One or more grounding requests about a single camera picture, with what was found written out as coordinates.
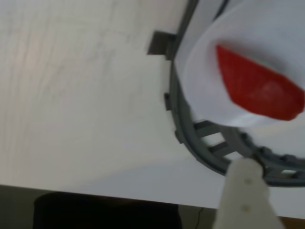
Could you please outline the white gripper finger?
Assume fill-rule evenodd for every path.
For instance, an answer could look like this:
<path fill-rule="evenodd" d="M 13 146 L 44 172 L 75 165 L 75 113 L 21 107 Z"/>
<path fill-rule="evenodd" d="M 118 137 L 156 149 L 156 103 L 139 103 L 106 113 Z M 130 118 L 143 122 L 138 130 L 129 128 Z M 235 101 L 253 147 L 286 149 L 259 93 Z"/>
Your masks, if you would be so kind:
<path fill-rule="evenodd" d="M 263 180 L 263 167 L 255 160 L 233 161 L 225 176 L 215 229 L 282 229 L 269 202 L 269 189 Z"/>

